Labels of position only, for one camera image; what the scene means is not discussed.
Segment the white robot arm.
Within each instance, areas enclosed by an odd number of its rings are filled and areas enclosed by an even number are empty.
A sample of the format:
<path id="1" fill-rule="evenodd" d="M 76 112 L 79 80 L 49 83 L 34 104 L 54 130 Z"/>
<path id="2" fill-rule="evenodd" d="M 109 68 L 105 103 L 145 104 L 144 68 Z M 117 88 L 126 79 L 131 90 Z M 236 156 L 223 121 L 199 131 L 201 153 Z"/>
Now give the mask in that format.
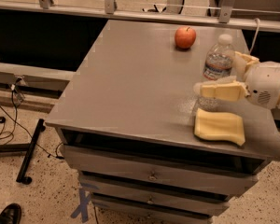
<path id="1" fill-rule="evenodd" d="M 236 102 L 246 98 L 253 105 L 280 109 L 280 63 L 235 52 L 235 76 L 196 83 L 194 91 L 205 98 Z"/>

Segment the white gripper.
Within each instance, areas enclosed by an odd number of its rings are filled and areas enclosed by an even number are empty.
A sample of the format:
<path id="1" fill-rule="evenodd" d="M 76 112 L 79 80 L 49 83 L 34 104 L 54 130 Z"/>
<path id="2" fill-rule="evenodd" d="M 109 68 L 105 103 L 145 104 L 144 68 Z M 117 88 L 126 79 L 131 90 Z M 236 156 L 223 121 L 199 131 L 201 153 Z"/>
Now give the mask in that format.
<path id="1" fill-rule="evenodd" d="M 259 63 L 259 58 L 236 51 L 233 68 L 238 78 L 244 78 L 247 89 L 244 83 L 238 81 L 202 84 L 200 95 L 230 102 L 248 95 L 247 100 L 253 105 L 280 109 L 280 63 Z"/>

